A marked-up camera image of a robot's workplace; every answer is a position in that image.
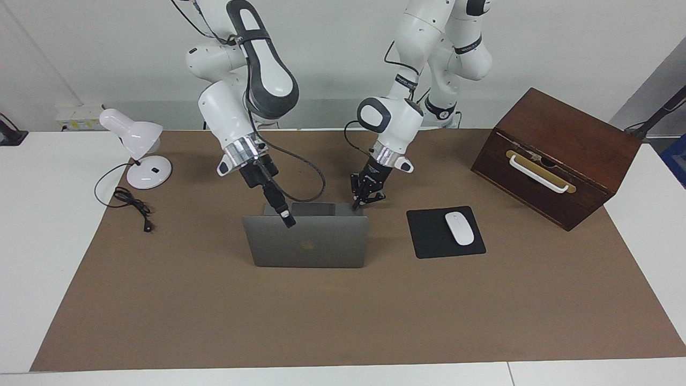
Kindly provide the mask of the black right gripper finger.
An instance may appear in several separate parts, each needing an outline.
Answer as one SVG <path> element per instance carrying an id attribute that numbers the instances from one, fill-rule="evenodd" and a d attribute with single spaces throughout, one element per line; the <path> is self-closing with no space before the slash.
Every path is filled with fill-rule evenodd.
<path id="1" fill-rule="evenodd" d="M 262 184 L 262 189 L 267 202 L 275 210 L 277 215 L 281 218 L 287 228 L 296 225 L 296 220 L 290 213 L 289 206 L 285 200 L 284 194 L 277 188 L 274 181 L 268 181 Z"/>

